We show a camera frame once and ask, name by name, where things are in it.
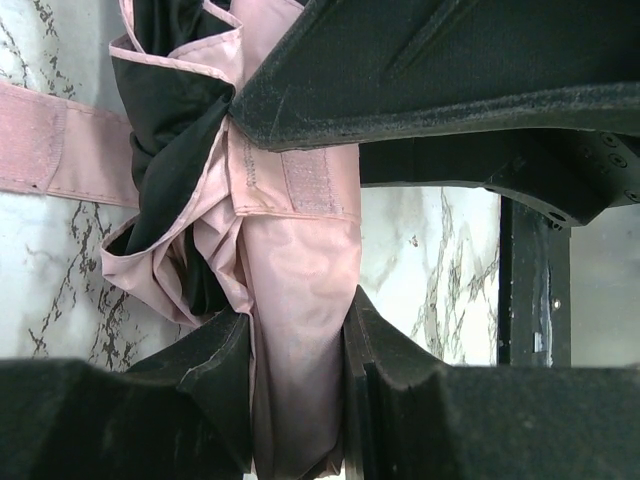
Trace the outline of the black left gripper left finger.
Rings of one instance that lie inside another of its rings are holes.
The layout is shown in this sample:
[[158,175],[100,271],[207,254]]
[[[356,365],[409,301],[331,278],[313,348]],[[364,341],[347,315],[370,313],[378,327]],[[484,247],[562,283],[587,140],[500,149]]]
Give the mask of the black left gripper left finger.
[[240,479],[252,464],[249,320],[224,310],[123,373],[1,363],[5,479]]

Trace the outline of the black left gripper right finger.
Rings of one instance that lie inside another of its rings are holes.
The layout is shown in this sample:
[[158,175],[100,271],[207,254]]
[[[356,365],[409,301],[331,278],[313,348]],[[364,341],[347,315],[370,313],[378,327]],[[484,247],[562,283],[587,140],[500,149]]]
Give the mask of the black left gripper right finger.
[[635,479],[639,373],[450,366],[363,291],[343,327],[350,479]]

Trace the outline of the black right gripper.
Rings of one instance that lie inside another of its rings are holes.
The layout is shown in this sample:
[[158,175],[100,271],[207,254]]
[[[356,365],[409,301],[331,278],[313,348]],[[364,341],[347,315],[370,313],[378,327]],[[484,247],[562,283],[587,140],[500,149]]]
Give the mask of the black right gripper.
[[497,363],[571,365],[562,227],[639,202],[637,2],[311,1],[231,113],[272,151],[388,140],[365,187],[503,196]]

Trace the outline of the pink folding umbrella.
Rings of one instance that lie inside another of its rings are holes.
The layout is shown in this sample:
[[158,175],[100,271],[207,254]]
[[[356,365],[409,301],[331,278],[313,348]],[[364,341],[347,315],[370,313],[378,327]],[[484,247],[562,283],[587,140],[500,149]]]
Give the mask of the pink folding umbrella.
[[3,189],[136,208],[102,243],[106,280],[191,332],[227,309],[248,317],[261,479],[336,475],[344,456],[358,148],[272,153],[229,112],[304,7],[122,2],[109,53],[124,116],[1,86]]

